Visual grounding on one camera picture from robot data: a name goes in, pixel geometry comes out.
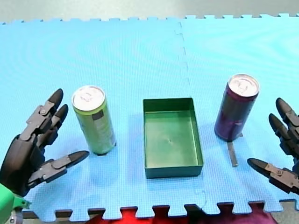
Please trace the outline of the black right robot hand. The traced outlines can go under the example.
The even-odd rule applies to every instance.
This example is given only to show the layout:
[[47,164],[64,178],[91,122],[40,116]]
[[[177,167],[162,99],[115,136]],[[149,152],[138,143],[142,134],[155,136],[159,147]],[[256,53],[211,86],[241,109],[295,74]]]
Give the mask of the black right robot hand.
[[291,170],[278,168],[271,163],[256,158],[247,159],[247,163],[269,182],[286,193],[299,193],[299,116],[282,98],[276,99],[276,108],[282,120],[269,114],[269,124],[280,140],[280,147],[286,155],[293,157]]

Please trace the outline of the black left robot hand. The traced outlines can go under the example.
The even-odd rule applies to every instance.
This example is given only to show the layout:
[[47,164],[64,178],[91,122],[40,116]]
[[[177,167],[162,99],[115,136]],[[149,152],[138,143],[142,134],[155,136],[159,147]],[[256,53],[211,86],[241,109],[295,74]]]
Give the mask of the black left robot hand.
[[0,168],[0,183],[14,194],[26,196],[37,185],[66,174],[90,154],[82,150],[56,160],[45,159],[45,147],[54,143],[68,114],[68,105],[60,105],[63,96],[63,90],[57,89],[34,110],[26,128],[11,142]]

